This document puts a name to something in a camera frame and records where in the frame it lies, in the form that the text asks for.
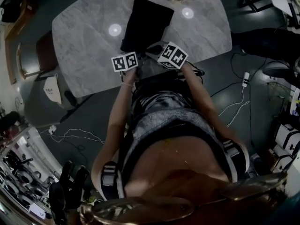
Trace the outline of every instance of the white device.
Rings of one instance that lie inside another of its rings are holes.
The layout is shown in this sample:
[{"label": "white device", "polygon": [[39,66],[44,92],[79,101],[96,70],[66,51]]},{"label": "white device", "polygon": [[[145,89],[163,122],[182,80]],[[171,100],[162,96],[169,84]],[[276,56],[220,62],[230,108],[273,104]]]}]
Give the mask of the white device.
[{"label": "white device", "polygon": [[49,130],[48,130],[48,132],[50,133],[50,135],[52,135],[55,131],[56,131],[56,126],[55,126],[55,125],[52,125],[52,126],[49,128]]},{"label": "white device", "polygon": [[243,86],[244,88],[247,87],[248,81],[249,81],[249,73],[245,72],[244,78],[243,78],[243,82],[242,82],[242,86]]},{"label": "white device", "polygon": [[115,72],[128,71],[138,66],[135,52],[129,52],[111,59],[112,67]]},{"label": "white device", "polygon": [[188,54],[185,51],[169,42],[157,61],[167,69],[180,69],[187,58]]},{"label": "white device", "polygon": [[278,161],[274,166],[273,172],[281,172],[285,167],[293,160],[292,156],[283,150],[278,144],[273,148],[274,152],[277,154]]},{"label": "white device", "polygon": [[290,124],[280,125],[275,142],[290,155],[295,156],[300,148],[300,132]]}]

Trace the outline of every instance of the hand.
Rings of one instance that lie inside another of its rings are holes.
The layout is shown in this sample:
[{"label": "hand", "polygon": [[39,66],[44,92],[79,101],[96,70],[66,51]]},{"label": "hand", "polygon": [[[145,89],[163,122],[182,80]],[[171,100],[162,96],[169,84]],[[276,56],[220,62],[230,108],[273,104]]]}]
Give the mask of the hand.
[{"label": "hand", "polygon": [[181,71],[184,71],[184,70],[186,70],[188,67],[191,67],[191,65],[190,65],[188,62],[185,62],[185,63],[181,66],[180,70],[181,70]]},{"label": "hand", "polygon": [[136,67],[126,72],[124,82],[133,84],[135,81],[135,78],[136,78]]}]

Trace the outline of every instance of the gray floor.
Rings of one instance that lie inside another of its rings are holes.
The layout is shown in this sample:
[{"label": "gray floor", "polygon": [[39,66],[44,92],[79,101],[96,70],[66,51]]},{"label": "gray floor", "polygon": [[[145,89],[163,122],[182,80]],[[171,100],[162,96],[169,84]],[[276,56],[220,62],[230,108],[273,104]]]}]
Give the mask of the gray floor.
[{"label": "gray floor", "polygon": [[[76,0],[42,0],[36,16],[13,43],[12,52],[15,54],[15,49],[19,42],[35,43],[44,33],[51,29],[53,18],[74,1]],[[243,9],[238,8],[239,1],[240,0],[222,0],[233,32],[244,32],[259,28],[278,28],[284,25],[283,15],[276,8],[273,7],[260,13],[250,13],[248,7]],[[234,52],[240,52],[240,49],[234,47],[231,52],[197,64],[206,73],[203,77],[204,85],[210,94],[233,82],[239,81],[232,73],[230,66],[230,58]],[[236,55],[233,65],[236,73],[240,76],[243,76],[246,71],[252,76],[263,62],[264,58],[261,57]],[[269,96],[270,87],[265,85],[268,80],[269,78],[265,78],[261,72],[258,72],[251,82],[252,141],[256,149],[267,145],[267,133],[272,122],[272,115],[278,112],[282,102],[281,99],[275,96]],[[227,105],[239,102],[242,97],[241,88],[240,84],[236,84],[215,95],[213,100],[218,110],[222,111]],[[21,88],[25,96],[29,89],[29,83]],[[58,125],[55,134],[63,135],[70,128],[80,128],[92,132],[104,140],[109,113],[117,93],[118,88],[95,94],[69,119]],[[245,101],[248,100],[249,87],[245,88]],[[236,106],[229,108],[222,114],[221,119],[225,123],[230,122],[237,112],[237,109],[238,107]],[[236,132],[241,140],[248,146],[251,153],[253,153],[255,150],[252,149],[250,143],[249,105],[241,109],[230,128]],[[92,138],[91,135],[82,132],[71,132],[70,134]],[[102,143],[100,142],[82,138],[72,137],[66,139],[70,143],[64,141],[57,143],[48,135],[42,134],[42,137],[59,162],[64,164],[66,161],[72,160],[76,164],[86,165],[88,169],[91,168],[95,156],[102,147]]]}]

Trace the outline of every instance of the marble table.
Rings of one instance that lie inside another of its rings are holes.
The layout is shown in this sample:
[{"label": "marble table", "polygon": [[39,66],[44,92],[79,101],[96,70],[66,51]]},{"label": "marble table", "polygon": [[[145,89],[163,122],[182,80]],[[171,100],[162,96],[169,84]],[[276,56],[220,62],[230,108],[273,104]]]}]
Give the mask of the marble table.
[{"label": "marble table", "polygon": [[[231,50],[230,28],[221,0],[150,1],[175,11],[162,40],[180,46],[189,54],[190,62]],[[56,56],[75,97],[121,85],[111,57],[121,53],[133,3],[134,0],[78,0],[53,20]],[[147,69],[154,71],[155,67],[161,71],[161,66],[153,63]]]}]

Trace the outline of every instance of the black cable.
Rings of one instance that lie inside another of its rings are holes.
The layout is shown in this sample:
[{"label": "black cable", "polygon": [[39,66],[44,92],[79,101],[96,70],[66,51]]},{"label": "black cable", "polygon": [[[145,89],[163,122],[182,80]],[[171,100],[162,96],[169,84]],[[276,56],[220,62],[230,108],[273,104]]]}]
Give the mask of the black cable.
[{"label": "black cable", "polygon": [[238,52],[235,52],[235,53],[231,56],[231,59],[230,59],[230,65],[231,65],[231,70],[232,70],[232,72],[233,72],[234,75],[236,75],[239,79],[243,79],[244,77],[240,77],[239,75],[237,75],[237,74],[235,73],[234,69],[233,69],[233,58],[234,58],[234,56],[235,56],[236,54],[238,54],[238,55],[240,55],[240,56],[246,56],[246,55],[248,55],[248,54],[247,54],[247,53],[245,53],[245,54],[240,54],[240,53],[238,53]]},{"label": "black cable", "polygon": [[123,76],[124,76],[124,73],[123,73],[123,72],[120,72],[120,77],[121,77],[122,83],[124,82],[124,81],[123,81]]},{"label": "black cable", "polygon": [[263,62],[263,64],[254,72],[253,76],[249,79],[249,82],[252,81],[252,79],[254,78],[255,74],[266,64],[268,58],[266,58]]},{"label": "black cable", "polygon": [[250,123],[250,144],[254,148],[254,144],[252,142],[251,85],[248,83],[248,86],[249,86],[249,111],[250,111],[250,119],[249,119],[249,123]]},{"label": "black cable", "polygon": [[201,72],[202,75],[200,75],[199,77],[201,78],[201,82],[203,84],[203,78],[202,76],[205,74],[205,72],[199,68],[197,68],[193,63],[189,62],[189,61],[186,61],[189,65],[191,65],[193,68],[195,68],[197,71]]},{"label": "black cable", "polygon": [[225,90],[226,88],[229,88],[230,86],[232,86],[232,85],[234,85],[234,84],[238,84],[238,83],[242,83],[242,82],[234,82],[234,83],[231,83],[231,84],[229,84],[227,87],[224,87],[223,89],[221,89],[221,90],[215,92],[213,95],[211,95],[211,97],[213,97],[213,96],[216,95],[217,93],[219,93],[219,92]]},{"label": "black cable", "polygon": [[278,29],[283,28],[283,27],[286,27],[286,25],[282,25],[282,26],[276,28],[273,34],[275,34],[275,32],[276,32]]},{"label": "black cable", "polygon": [[84,159],[85,159],[84,166],[86,166],[87,163],[88,163],[88,158],[82,153],[82,151],[85,150],[85,147],[83,147],[82,145],[76,146],[76,145],[74,145],[73,143],[71,143],[71,142],[65,140],[65,138],[62,139],[62,141],[66,142],[66,143],[69,143],[69,144],[71,144],[74,148],[76,148],[76,150],[84,157]]}]

